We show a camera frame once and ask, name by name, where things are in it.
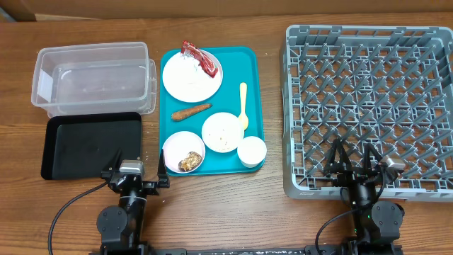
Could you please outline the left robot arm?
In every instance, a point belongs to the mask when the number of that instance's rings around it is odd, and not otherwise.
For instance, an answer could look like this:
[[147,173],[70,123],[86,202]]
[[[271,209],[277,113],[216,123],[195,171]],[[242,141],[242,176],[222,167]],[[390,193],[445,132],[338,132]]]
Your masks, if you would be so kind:
[[121,151],[101,171],[106,186],[120,195],[117,205],[103,209],[97,219],[101,234],[101,254],[155,254],[148,242],[141,240],[148,196],[157,196],[160,188],[169,188],[164,153],[159,155],[157,181],[144,180],[144,163],[122,160]]

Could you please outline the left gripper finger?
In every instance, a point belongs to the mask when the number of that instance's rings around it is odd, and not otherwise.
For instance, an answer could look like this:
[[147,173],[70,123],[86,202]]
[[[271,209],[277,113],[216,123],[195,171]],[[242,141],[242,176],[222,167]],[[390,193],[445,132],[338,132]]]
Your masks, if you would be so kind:
[[161,149],[161,151],[160,151],[157,176],[158,176],[159,181],[167,181],[168,180],[168,174],[167,174],[165,158],[164,158],[164,150],[163,149]]
[[121,165],[122,150],[118,149],[113,158],[107,163],[105,170],[108,172],[118,171]]

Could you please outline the brown food scrap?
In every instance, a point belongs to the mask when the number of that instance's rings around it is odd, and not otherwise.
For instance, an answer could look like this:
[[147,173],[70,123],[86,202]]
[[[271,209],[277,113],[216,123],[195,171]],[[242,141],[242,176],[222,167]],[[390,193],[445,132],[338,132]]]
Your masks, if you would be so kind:
[[202,156],[197,152],[188,152],[187,156],[178,163],[178,169],[189,172],[196,169],[202,163]]

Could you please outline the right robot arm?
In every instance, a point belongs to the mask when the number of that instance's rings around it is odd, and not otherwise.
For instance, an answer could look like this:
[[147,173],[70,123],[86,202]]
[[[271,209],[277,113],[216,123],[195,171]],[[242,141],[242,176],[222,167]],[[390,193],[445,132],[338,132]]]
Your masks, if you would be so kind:
[[[323,168],[325,175],[335,174],[333,185],[340,192],[348,192],[343,202],[349,211],[326,222],[315,237],[318,254],[402,254],[402,248],[394,246],[400,237],[400,227],[405,211],[397,203],[381,200],[387,184],[393,183],[404,171],[406,164],[398,157],[383,156],[370,144],[364,146],[362,166],[353,166],[342,140],[333,141]],[[354,237],[344,239],[337,246],[322,247],[319,237],[332,222],[351,215]]]

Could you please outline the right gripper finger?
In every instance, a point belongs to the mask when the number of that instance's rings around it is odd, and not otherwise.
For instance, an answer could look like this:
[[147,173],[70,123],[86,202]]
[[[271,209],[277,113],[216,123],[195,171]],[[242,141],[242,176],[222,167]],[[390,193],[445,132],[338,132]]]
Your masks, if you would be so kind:
[[334,139],[326,156],[325,173],[346,173],[352,171],[351,161],[340,138]]
[[375,147],[367,143],[364,145],[364,154],[363,154],[363,159],[362,159],[362,167],[363,171],[365,173],[369,173],[372,171],[371,167],[371,159],[370,156],[373,156],[378,162],[382,160],[382,155],[378,153],[378,151],[375,149]]

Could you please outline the red snack wrapper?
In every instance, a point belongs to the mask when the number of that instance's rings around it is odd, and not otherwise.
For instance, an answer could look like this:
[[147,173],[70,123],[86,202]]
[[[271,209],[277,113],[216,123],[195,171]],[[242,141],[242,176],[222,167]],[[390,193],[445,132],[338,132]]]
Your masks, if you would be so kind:
[[180,53],[186,57],[192,57],[199,62],[202,70],[214,78],[218,72],[217,65],[201,49],[187,40],[183,41]]

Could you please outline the white bowl with rice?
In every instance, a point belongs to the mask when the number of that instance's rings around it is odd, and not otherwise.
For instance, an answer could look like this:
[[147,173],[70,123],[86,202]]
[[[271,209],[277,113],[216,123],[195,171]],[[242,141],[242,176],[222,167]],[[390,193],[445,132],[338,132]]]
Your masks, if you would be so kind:
[[238,117],[231,113],[214,113],[202,125],[202,140],[214,152],[235,150],[244,138],[244,129]]

